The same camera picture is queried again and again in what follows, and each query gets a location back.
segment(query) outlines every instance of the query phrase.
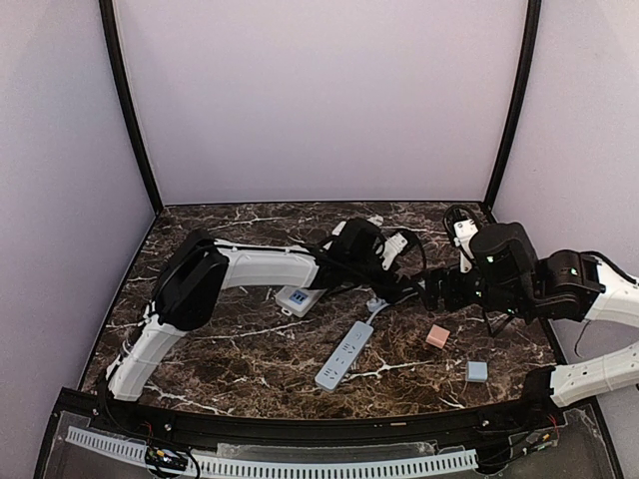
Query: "dark marble tabletop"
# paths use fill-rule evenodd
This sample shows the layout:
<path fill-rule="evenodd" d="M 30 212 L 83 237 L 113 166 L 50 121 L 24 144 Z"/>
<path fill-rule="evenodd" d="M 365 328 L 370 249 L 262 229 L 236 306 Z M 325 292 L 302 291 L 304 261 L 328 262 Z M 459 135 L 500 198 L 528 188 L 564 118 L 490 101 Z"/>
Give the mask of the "dark marble tabletop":
<path fill-rule="evenodd" d="M 441 226 L 447 203 L 307 203 L 168 207 L 133 265 L 90 358 L 82 385 L 95 380 L 140 320 L 163 261 L 188 232 L 216 238 L 288 245 L 318 241 L 342 220 L 380 215 L 383 229 L 415 231 L 429 265 L 458 260 Z M 415 252 L 401 259 L 420 266 Z M 365 287 L 321 300 L 304 317 L 282 314 L 276 287 L 238 287 L 221 293 L 212 320 L 188 334 L 165 357 L 140 399 L 143 404 L 201 413 L 263 418 L 384 417 L 481 406 L 515 399 L 526 373 L 554 362 L 538 322 L 513 321 L 491 338 L 480 310 L 427 312 L 415 300 L 382 312 L 355 368 L 333 393 L 315 375 L 356 320 L 369 313 Z M 451 331 L 443 350 L 426 344 L 430 328 Z M 467 383 L 466 361 L 486 361 L 488 381 Z"/>

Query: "robotic arm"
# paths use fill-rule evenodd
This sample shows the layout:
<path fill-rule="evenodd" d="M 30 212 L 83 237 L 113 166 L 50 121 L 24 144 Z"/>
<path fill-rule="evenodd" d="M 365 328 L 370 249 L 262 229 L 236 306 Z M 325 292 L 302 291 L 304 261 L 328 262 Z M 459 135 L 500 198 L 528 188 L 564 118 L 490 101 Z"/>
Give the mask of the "robotic arm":
<path fill-rule="evenodd" d="M 461 255 L 466 260 L 460 264 L 461 273 L 467 276 L 464 284 L 475 286 L 474 294 L 480 298 L 475 302 L 486 310 L 508 312 L 528 322 L 547 317 L 639 327 L 637 280 L 603 254 L 565 249 L 538 260 L 518 223 L 489 225 L 478 231 L 473 220 L 463 220 L 455 223 L 454 231 L 453 243 L 463 248 Z M 548 394 L 555 405 L 565 407 L 636 384 L 638 352 L 639 342 L 578 364 L 532 371 L 533 377 L 546 377 L 541 390 L 526 391 L 524 387 L 524 394 Z M 527 382 L 540 386 L 540 381 Z"/>
<path fill-rule="evenodd" d="M 428 309 L 454 311 L 471 304 L 531 322 L 538 317 L 610 320 L 639 327 L 639 286 L 605 256 L 561 250 L 538 259 L 518 223 L 478 229 L 459 209 L 446 215 L 460 263 L 397 274 L 395 258 L 415 246 L 406 232 L 385 239 L 372 223 L 341 224 L 323 244 L 291 247 L 235 244 L 191 233 L 167 261 L 138 328 L 108 367 L 116 399 L 137 400 L 171 347 L 212 316 L 222 289 L 240 285 L 290 285 L 329 289 L 367 284 L 386 302 L 419 293 Z M 524 396 L 565 407 L 584 397 L 639 382 L 639 343 L 574 365 L 531 371 Z"/>
<path fill-rule="evenodd" d="M 143 320 L 107 368 L 115 399 L 135 401 L 169 352 L 189 331 L 204 326 L 222 289 L 282 285 L 328 289 L 344 282 L 369 284 L 377 296 L 395 302 L 411 291 L 395 271 L 395 257 L 414 243 L 400 233 L 385 239 L 373 223 L 341 223 L 324 245 L 271 247 L 213 239 L 192 232 L 160 272 Z"/>

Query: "power strip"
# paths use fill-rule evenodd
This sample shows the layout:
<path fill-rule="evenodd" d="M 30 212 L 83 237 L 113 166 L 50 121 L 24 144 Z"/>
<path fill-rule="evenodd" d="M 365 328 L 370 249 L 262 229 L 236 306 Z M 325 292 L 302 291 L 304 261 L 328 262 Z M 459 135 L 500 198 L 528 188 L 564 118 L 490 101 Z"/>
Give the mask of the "power strip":
<path fill-rule="evenodd" d="M 352 364 L 363 351 L 372 335 L 372 326 L 365 322 L 356 322 L 341 341 L 328 361 L 319 370 L 316 384 L 327 392 L 333 392 L 343 380 Z"/>

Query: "light blue cube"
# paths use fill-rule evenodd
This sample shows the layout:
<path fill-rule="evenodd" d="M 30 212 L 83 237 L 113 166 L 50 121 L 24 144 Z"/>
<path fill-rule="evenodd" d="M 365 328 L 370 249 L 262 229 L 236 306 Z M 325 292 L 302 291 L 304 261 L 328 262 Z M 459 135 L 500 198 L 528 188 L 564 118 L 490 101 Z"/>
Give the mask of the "light blue cube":
<path fill-rule="evenodd" d="M 488 380 L 488 364 L 480 361 L 466 363 L 467 382 L 486 382 Z"/>

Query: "light purple wall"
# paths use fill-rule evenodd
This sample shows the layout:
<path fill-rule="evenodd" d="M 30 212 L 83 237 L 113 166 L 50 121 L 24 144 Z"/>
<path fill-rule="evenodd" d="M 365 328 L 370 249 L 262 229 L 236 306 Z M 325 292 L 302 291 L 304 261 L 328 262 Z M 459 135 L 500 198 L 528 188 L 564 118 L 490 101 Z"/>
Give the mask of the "light purple wall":
<path fill-rule="evenodd" d="M 541 9 L 530 82 L 497 199 L 541 255 L 599 249 L 639 274 L 639 3 L 551 1 Z M 557 321 L 570 353 L 582 324 Z M 629 345 L 639 330 L 593 325 L 584 358 Z M 639 478 L 639 393 L 600 398 L 624 473 Z"/>
<path fill-rule="evenodd" d="M 481 199 L 524 0 L 118 0 L 168 204 Z"/>
<path fill-rule="evenodd" d="M 0 2 L 0 477 L 31 477 L 152 220 L 98 2 Z"/>

